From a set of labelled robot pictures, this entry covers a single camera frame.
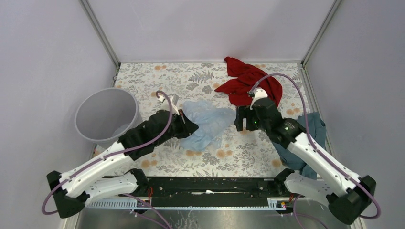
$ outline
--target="white wall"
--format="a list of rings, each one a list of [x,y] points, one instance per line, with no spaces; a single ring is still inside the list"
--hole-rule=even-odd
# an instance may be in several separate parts
[[[367,229],[404,228],[404,12],[403,0],[343,1],[308,63],[337,157],[377,181],[383,213]]]
[[[301,60],[333,0],[90,0],[122,62]]]
[[[77,0],[0,1],[0,31],[0,228],[55,229],[46,174],[89,158],[74,113],[114,66]]]

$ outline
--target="gray bucket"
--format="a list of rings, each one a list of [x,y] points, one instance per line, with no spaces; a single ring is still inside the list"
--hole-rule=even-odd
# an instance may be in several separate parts
[[[75,115],[79,134],[104,149],[140,123],[142,117],[136,98],[120,88],[94,93],[80,105]]]

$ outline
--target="red cloth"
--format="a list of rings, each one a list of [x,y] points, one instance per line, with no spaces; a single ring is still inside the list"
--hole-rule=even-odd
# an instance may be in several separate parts
[[[228,94],[229,101],[233,105],[250,105],[252,98],[249,97],[247,92],[252,89],[252,86],[258,80],[268,74],[251,64],[243,63],[235,58],[226,57],[225,61],[228,65],[228,75],[237,78],[222,84],[215,91]],[[268,97],[278,106],[283,94],[283,87],[275,78],[268,77],[263,80],[258,87],[263,88],[263,90],[267,92]]]

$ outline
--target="dark blue towel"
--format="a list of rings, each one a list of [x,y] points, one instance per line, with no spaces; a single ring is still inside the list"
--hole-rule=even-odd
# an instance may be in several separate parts
[[[298,117],[297,121],[305,127],[304,116]],[[311,136],[322,148],[325,148],[326,127],[325,123],[321,120],[318,112],[308,114],[308,124]],[[279,144],[273,143],[273,145],[274,148],[276,148],[277,153],[278,155],[280,155],[280,159],[285,166],[294,170],[299,170],[299,173],[304,177],[316,179],[317,173],[311,167],[309,167],[307,163],[305,163],[301,158],[284,149]]]

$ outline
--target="table surface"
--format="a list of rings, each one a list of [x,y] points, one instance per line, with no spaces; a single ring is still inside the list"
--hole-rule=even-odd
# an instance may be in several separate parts
[[[305,96],[301,75],[296,63],[253,63],[267,73],[283,73],[294,79]],[[207,100],[215,107],[235,106],[228,96],[215,88],[232,79],[226,63],[123,63],[115,87],[126,89],[138,100],[143,120],[160,109],[155,92],[179,96],[178,107],[184,101]],[[278,106],[283,117],[302,115],[299,94],[290,81],[275,77],[283,86],[283,97]],[[306,109],[309,111],[307,98]],[[179,147],[178,139],[171,139],[155,148],[154,152],[127,163],[108,176],[120,176],[132,168],[142,168],[147,176],[179,177],[274,177],[284,168],[279,156],[262,131],[237,132],[234,125],[222,136],[221,147],[202,152]],[[95,155],[102,152],[97,147]]]

